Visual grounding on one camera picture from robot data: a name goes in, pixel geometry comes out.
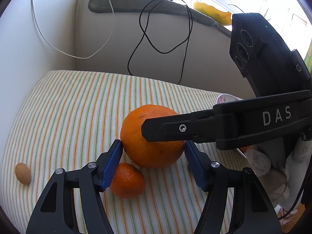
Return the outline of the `right hand white glove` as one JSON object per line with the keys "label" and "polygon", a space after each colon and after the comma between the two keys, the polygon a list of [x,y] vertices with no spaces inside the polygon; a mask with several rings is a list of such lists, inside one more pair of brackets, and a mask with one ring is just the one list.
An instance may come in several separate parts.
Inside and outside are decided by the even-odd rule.
{"label": "right hand white glove", "polygon": [[261,145],[252,145],[247,149],[246,158],[274,207],[281,206],[289,211],[295,202],[303,183],[311,158],[311,141],[298,140],[291,154],[285,161],[285,167],[273,167]]}

